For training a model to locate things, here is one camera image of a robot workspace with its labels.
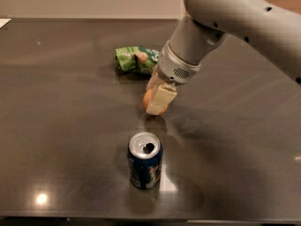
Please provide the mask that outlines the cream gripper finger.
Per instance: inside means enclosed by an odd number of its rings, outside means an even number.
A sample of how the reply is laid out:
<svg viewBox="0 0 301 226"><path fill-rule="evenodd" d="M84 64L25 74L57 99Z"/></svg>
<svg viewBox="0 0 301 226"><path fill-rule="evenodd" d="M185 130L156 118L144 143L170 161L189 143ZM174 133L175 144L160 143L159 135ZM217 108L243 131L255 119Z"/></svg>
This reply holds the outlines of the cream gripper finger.
<svg viewBox="0 0 301 226"><path fill-rule="evenodd" d="M159 77L158 66L154 66L150 80L146 86L146 90L156 89L159 85L163 84L164 81Z"/></svg>
<svg viewBox="0 0 301 226"><path fill-rule="evenodd" d="M161 84L156 89L152 90L152 101L162 107L168 107L169 104L176 98L176 87L171 84Z"/></svg>

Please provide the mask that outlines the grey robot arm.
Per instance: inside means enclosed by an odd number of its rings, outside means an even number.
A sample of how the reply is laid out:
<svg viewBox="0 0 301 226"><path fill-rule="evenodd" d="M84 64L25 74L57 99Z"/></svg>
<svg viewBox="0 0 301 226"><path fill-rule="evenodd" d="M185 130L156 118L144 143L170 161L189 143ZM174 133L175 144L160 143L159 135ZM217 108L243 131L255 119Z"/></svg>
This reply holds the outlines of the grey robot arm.
<svg viewBox="0 0 301 226"><path fill-rule="evenodd" d="M301 15L265 0L183 0L187 12L163 47L143 100L153 116L164 113L204 58L228 35L253 47L282 72L301 78Z"/></svg>

